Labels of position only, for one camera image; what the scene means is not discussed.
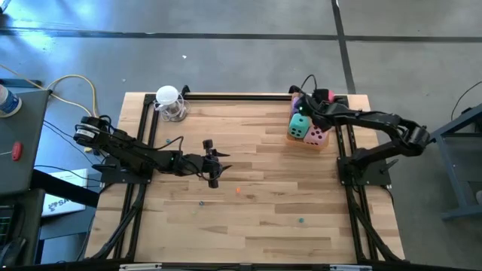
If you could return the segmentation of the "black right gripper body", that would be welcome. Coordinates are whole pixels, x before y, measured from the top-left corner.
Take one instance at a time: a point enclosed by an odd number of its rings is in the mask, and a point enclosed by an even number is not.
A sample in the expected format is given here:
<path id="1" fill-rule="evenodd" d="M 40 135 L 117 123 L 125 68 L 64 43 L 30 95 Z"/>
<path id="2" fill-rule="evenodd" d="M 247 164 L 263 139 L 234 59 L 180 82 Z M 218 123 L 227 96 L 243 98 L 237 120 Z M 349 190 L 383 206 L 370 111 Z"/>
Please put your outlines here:
<path id="1" fill-rule="evenodd" d="M 317 102 L 314 99 L 314 91 L 312 94 L 305 93 L 304 91 L 299 92 L 298 108 L 299 113 L 303 116 L 307 116 L 311 119 L 313 125 L 315 126 L 316 117 L 324 117 L 325 111 L 328 109 L 330 102 Z"/>

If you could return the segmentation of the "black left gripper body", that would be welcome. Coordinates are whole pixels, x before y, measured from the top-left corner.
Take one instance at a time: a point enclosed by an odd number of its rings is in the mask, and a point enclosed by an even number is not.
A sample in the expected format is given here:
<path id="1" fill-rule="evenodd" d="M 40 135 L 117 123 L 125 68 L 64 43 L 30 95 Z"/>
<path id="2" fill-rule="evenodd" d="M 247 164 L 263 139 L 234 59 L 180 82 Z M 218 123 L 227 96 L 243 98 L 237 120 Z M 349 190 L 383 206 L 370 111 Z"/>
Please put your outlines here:
<path id="1" fill-rule="evenodd" d="M 218 188 L 219 158 L 217 151 L 213 148 L 213 141 L 203 141 L 204 156 L 197 154 L 186 154 L 184 159 L 188 168 L 198 177 L 208 182 L 209 188 Z"/>

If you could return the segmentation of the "large pink foam die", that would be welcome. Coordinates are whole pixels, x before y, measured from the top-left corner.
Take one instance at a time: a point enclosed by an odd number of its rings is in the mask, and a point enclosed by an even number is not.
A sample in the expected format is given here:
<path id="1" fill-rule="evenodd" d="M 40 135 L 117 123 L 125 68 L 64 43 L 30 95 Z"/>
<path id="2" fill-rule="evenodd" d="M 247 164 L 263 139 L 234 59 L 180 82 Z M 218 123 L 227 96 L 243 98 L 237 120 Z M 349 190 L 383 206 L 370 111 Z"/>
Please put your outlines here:
<path id="1" fill-rule="evenodd" d="M 322 146 L 328 138 L 328 133 L 317 126 L 311 126 L 304 136 L 304 143 L 312 146 Z"/>

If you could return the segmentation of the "large green foam die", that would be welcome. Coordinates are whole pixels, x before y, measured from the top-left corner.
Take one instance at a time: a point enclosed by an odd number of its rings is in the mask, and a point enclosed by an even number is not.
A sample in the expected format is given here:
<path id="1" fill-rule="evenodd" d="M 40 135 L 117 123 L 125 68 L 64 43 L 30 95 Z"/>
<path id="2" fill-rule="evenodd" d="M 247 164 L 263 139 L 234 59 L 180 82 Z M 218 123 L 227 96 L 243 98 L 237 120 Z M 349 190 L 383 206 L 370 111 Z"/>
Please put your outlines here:
<path id="1" fill-rule="evenodd" d="M 288 125 L 288 134 L 296 139 L 303 139 L 310 128 L 310 119 L 296 113 L 291 117 Z"/>

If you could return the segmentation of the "orange translucent plastic bin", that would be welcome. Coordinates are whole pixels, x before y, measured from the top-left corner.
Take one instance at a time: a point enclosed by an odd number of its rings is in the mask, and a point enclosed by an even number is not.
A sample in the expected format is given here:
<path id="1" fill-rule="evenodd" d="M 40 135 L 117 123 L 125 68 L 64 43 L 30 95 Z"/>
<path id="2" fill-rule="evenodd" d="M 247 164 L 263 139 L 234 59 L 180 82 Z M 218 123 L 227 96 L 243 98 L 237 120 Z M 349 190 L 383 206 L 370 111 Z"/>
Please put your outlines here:
<path id="1" fill-rule="evenodd" d="M 298 96 L 299 94 L 298 93 L 294 93 L 291 95 L 291 101 L 292 99 L 295 97 L 295 96 Z M 288 118 L 288 125 L 290 123 L 290 120 L 291 120 L 291 116 L 290 116 L 290 113 L 289 113 L 289 118 Z M 310 127 L 311 126 L 314 126 L 311 119 L 310 119 Z M 296 139 L 292 136 L 290 136 L 288 134 L 288 128 L 287 128 L 287 132 L 286 132 L 286 142 L 289 144 L 289 145 L 293 145 L 293 146 L 296 146 L 298 148 L 307 148 L 307 149 L 310 149 L 310 150 L 314 150 L 314 151 L 321 151 L 322 149 L 326 148 L 328 146 L 328 143 L 329 143 L 329 130 L 326 131 L 328 133 L 328 138 L 326 140 L 326 142 L 322 145 L 322 146 L 312 146 L 312 145 L 308 145 L 306 143 L 304 143 L 304 139 Z"/>

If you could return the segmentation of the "white mushroom-shaped lamp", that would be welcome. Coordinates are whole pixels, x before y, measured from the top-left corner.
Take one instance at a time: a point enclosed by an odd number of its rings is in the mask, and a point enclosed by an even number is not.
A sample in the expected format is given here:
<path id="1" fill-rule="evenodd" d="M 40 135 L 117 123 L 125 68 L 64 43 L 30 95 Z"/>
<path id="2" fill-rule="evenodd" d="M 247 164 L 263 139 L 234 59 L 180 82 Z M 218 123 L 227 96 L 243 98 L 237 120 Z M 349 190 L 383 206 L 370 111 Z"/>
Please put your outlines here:
<path id="1" fill-rule="evenodd" d="M 166 85 L 157 90 L 154 109 L 160 112 L 163 121 L 181 122 L 188 115 L 189 103 L 175 87 Z"/>

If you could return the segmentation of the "blue-grey metal table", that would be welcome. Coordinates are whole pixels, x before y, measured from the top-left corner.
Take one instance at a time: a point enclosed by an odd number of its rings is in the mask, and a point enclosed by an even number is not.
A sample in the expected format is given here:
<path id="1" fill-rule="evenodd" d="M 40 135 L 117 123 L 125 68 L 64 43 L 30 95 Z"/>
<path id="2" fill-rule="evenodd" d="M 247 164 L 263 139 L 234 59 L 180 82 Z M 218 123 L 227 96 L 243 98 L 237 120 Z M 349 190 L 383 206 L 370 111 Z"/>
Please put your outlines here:
<path id="1" fill-rule="evenodd" d="M 482 184 L 482 132 L 461 130 L 482 118 L 482 104 L 460 115 L 431 135 L 455 193 L 458 207 L 441 215 L 444 220 L 482 215 L 482 199 L 477 199 L 472 183 Z"/>

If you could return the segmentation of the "white printed cardboard box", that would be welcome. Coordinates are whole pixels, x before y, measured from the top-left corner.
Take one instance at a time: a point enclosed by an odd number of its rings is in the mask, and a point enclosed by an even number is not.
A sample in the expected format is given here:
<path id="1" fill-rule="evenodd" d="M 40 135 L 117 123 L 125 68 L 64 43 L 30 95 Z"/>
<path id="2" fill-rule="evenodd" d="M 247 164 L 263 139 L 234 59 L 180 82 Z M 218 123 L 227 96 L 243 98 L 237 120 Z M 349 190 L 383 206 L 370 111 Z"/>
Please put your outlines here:
<path id="1" fill-rule="evenodd" d="M 50 175 L 79 187 L 87 188 L 89 186 L 87 183 L 87 169 L 76 169 L 73 170 L 73 172 L 52 172 Z M 72 212 L 80 212 L 85 209 L 85 205 L 72 202 L 70 199 L 46 194 L 44 198 L 42 217 L 44 218 L 56 215 L 64 215 Z"/>

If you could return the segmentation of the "dark grey side desk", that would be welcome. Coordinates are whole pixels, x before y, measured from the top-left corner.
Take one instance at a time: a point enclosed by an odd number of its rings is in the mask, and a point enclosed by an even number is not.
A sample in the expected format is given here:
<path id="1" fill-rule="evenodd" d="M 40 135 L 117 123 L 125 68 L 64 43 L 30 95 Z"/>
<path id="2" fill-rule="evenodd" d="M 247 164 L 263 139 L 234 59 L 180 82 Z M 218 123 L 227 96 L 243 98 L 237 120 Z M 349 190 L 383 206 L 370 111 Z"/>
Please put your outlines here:
<path id="1" fill-rule="evenodd" d="M 0 118 L 0 196 L 22 193 L 30 188 L 33 166 L 38 150 L 48 92 L 19 93 L 20 110 Z M 22 157 L 11 159 L 14 142 L 23 144 Z"/>

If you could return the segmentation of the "dark grey low desk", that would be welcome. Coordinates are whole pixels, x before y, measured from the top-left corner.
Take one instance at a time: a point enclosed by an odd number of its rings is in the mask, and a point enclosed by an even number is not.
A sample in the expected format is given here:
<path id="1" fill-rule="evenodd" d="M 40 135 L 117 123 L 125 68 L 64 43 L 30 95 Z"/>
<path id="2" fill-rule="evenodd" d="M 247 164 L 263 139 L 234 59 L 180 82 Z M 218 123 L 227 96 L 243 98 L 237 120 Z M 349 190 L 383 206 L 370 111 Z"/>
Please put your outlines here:
<path id="1" fill-rule="evenodd" d="M 31 266 L 38 261 L 38 242 L 41 231 L 41 215 L 45 198 L 42 189 L 29 190 L 24 193 L 0 196 L 0 216 L 14 216 L 15 228 L 11 241 L 18 237 L 26 239 L 26 244 L 13 266 Z"/>

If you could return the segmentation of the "white blue-labelled canister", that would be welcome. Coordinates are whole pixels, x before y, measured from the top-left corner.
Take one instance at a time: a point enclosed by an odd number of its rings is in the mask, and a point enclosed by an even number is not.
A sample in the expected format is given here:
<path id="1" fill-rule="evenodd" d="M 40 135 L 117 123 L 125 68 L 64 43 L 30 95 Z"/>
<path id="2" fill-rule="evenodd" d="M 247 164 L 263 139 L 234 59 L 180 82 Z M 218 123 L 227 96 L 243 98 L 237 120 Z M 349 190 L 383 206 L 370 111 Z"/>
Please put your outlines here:
<path id="1" fill-rule="evenodd" d="M 21 98 L 0 84 L 0 118 L 10 117 L 16 114 L 21 106 Z"/>

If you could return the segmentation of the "black keyboard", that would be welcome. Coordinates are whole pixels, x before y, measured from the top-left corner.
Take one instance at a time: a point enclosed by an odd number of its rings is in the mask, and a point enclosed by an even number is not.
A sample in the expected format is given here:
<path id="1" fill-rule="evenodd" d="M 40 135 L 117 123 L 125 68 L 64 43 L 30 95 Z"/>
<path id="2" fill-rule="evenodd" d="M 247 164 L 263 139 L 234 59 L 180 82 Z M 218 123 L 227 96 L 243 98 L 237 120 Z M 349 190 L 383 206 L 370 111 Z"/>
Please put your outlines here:
<path id="1" fill-rule="evenodd" d="M 14 216 L 0 216 L 0 246 L 10 242 L 15 228 Z"/>

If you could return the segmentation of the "black computer mouse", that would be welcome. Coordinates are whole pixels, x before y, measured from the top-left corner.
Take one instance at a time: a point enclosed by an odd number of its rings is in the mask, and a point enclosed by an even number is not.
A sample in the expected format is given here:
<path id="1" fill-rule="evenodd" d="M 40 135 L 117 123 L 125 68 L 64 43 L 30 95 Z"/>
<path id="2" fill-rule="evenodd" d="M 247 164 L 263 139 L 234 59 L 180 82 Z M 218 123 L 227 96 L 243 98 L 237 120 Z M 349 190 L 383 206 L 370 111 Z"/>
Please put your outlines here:
<path id="1" fill-rule="evenodd" d="M 0 248 L 0 266 L 15 265 L 25 244 L 26 239 L 18 237 L 10 241 L 7 245 L 3 245 Z"/>

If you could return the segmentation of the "black aluminium table frame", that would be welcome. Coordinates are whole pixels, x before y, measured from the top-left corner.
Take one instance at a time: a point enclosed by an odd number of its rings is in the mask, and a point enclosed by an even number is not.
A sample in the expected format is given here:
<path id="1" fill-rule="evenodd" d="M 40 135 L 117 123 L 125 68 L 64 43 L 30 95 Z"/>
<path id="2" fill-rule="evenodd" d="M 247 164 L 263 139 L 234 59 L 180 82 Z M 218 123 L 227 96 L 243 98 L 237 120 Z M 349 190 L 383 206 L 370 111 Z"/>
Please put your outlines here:
<path id="1" fill-rule="evenodd" d="M 232 167 L 216 189 L 194 176 L 155 173 L 140 221 L 127 228 L 137 239 L 125 236 L 121 256 L 99 260 L 95 254 L 119 223 L 127 189 L 110 186 L 99 198 L 83 269 L 329 270 L 386 262 L 370 250 L 363 226 L 351 225 L 348 190 L 337 173 L 340 150 L 377 145 L 372 129 L 330 131 L 328 146 L 314 151 L 286 142 L 288 94 L 189 93 L 188 100 L 191 113 L 181 123 L 148 115 L 154 144 L 184 136 L 182 149 L 199 153 L 211 139 Z"/>

